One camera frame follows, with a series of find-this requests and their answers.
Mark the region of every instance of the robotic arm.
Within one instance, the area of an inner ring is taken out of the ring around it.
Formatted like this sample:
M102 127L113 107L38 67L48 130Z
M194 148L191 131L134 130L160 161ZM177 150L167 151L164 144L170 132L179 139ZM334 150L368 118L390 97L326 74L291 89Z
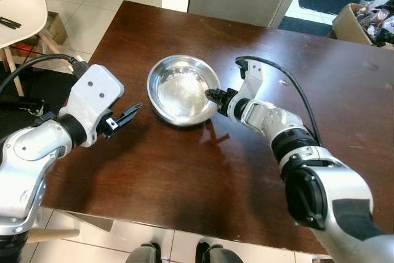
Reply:
M92 65L58 118L46 115L0 143L0 262L18 262L56 160L77 146L92 146L100 134L111 137L133 119L140 103L111 118L110 108L123 94L124 86L105 67Z
M239 60L239 92L209 89L218 112L266 137L286 184L290 215L315 234L336 263L394 262L394 235L372 219L373 199L363 178L318 145L299 116L255 97L263 62Z

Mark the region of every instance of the bowl rim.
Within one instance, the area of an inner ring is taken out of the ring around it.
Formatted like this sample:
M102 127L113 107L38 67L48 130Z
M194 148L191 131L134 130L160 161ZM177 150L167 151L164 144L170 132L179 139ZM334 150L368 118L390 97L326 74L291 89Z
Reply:
M160 116L161 116L165 121L167 121L168 123L173 124L174 126L192 126L192 125L195 125L195 124L203 123L205 120L209 119L209 117L208 117L208 118L205 118L205 119L203 119L203 120L199 119L199 120L191 121L191 122L189 122L189 123L177 123L177 122L175 122L172 118L167 117L168 114L167 114L165 111L163 111L162 108L159 108L159 106L156 104L156 102L155 102L155 100L153 99L153 97L152 97L152 95L151 95L151 93L150 93L150 90L149 90L149 85L150 85L151 76L152 76L153 72L156 70L156 68L157 68L163 61L165 61L165 60L167 60L167 59L171 59L171 58L181 58L181 57L182 57L182 58L185 58L185 57L186 57L186 58L190 58L190 59L192 59L192 60L197 60L197 61L199 61L199 62L202 62L203 65L204 65L205 67L207 67L207 68L211 71L211 73L213 74L213 77L214 77L215 80L217 81L217 87L220 88L220 81L219 81L219 78L217 77L216 72L215 72L215 71L212 69L212 67L209 66L208 63L206 63L204 60L201 60L201 59L199 59L199 58L197 58L197 57L193 57L193 56L191 56L191 55L169 55L168 57L165 57L165 58L161 59L160 61L158 61L158 62L152 67L152 69L150 70L149 75L148 75L148 79L147 79L147 91L148 91L148 96L149 96L150 102L151 102L152 105L154 106L155 110L160 114Z

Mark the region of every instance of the floor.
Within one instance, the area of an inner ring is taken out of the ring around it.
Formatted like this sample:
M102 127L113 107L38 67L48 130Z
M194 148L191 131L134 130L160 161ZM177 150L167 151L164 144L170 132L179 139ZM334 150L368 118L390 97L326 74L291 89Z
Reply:
M67 40L61 46L62 52L73 56L80 55L84 60L89 61L123 0L46 1L48 10L60 14L68 33ZM161 6L161 0L130 1ZM335 17L302 9L298 5L298 0L292 1L286 15L328 24L331 24ZM68 69L62 68L61 65L57 70L68 72ZM46 208L42 209L42 219L38 227L48 229L76 228L80 229L80 234L76 238L27 244L23 250L23 263L120 263L125 262L134 248L151 240L157 241L161 245L163 262L194 263L195 247L202 238L211 244L220 243L235 251L245 263L312 263L313 258L321 257L125 221L115 221L111 231L106 232L73 219L63 212Z
M325 14L311 9L304 9L299 6L298 0L292 0L285 16L332 25L332 20L334 20L337 15Z

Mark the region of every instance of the wooden table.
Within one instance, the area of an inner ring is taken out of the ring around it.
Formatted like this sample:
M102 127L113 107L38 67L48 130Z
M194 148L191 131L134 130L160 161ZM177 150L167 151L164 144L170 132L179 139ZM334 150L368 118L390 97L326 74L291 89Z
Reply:
M123 2L91 62L126 86L119 115L143 108L110 140L78 148L47 178L44 205L277 248L324 253L287 213L267 141L220 114L176 129L155 114L147 77L160 59L203 59L222 88L239 89L234 59L257 55L293 72L310 99L325 146L368 182L379 227L393 231L394 52ZM286 78L267 69L260 99L309 120Z

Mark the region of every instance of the black cable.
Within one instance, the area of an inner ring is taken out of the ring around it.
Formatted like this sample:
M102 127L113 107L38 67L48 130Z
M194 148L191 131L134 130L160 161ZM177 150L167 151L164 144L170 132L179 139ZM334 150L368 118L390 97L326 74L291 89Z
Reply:
M278 69L279 71L283 72L283 73L290 79L290 81L293 83L295 89L296 89L297 92L300 94L301 99L302 99L302 101L304 102L305 107L306 107L306 109L307 109L307 111L308 111L308 115L309 115L310 121L311 121L311 123L312 123L312 128L313 128L313 133L314 133L313 136L314 136L315 140L317 141L317 143L319 144L319 146L323 147L323 143L322 143L322 141L321 141L319 129L318 129L318 126L317 126L317 124L316 124L315 116L313 115L313 112L312 112L312 108L311 108L311 106L309 105L309 101L308 101L308 99L307 99L307 96L305 95L305 93L303 92L303 90L302 90L300 84L299 84L299 83L297 82L297 80L293 77L293 75L291 75L290 72L288 72L285 68L279 66L277 63L271 62L271 61L269 61L269 60L265 60L265 59L263 59L263 58L253 57L253 56L250 56L250 55L246 55L246 56L243 56L243 57L235 58L235 62L236 62L236 63L239 62L240 60L255 60L255 61L258 61L258 62L262 62L262 63L264 63L264 64L267 64L267 65L269 65L269 66L272 66L272 67Z
M63 54L50 54L50 55L42 55L40 57L36 57L31 59L29 62L26 62L23 65L20 65L14 72L12 72L9 76L5 78L5 80L0 84L0 97L2 96L2 93L4 92L4 89L6 86L14 80L15 77L19 75L20 72L22 72L24 69L33 66L34 64L38 62L42 62L45 60L52 60L52 59L62 59L68 61L70 64L75 65L78 63L78 60L76 60L73 57L70 57L69 55L63 55Z

